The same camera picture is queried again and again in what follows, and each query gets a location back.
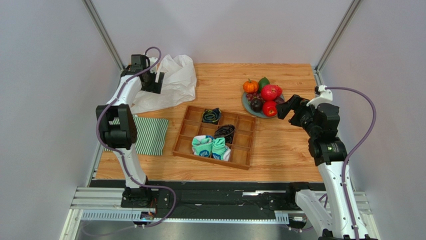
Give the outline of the red apple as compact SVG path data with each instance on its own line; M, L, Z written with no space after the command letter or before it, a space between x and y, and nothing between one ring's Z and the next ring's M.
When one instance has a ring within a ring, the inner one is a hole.
M263 114L268 117L274 117L277 115L277 108L276 108L277 103L275 101L266 101L263 106L262 106L262 112Z

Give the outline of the white plastic bag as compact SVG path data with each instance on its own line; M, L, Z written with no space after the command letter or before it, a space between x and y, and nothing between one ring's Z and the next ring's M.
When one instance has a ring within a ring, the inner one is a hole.
M133 114L167 109L196 99L197 77L191 57L183 54L172 58L168 54L162 59L159 71L164 73L161 93L138 92L130 108Z

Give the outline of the red pomegranate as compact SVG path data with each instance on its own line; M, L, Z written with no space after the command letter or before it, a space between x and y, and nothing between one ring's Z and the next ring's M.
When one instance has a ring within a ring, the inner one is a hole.
M281 96L282 92L283 90L280 86L267 84L261 89L260 95L265 101L273 101Z

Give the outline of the dark purple plum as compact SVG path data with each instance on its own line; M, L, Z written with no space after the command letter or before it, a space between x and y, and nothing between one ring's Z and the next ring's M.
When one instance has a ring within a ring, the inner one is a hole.
M260 113L263 110L263 101L258 99L258 98L254 98L250 101L250 108L255 112L255 113Z

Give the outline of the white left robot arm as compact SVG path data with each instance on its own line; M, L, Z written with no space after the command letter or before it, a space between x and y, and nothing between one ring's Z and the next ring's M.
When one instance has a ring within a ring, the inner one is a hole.
M116 155L125 176L123 208L148 208L154 201L136 152L138 131L131 105L140 91L161 92L164 75L158 72L159 61L145 54L132 55L131 64L122 72L113 97L96 108L98 141Z

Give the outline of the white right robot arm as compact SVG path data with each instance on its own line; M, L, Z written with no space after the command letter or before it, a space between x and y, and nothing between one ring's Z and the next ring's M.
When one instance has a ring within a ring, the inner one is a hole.
M338 138L340 108L331 103L311 104L308 99L293 95L276 106L277 117L284 119L290 112L289 123L308 134L308 149L322 177L329 209L320 202L307 182L289 186L292 204L300 208L310 221L320 240L370 240L355 194L351 188L349 155Z

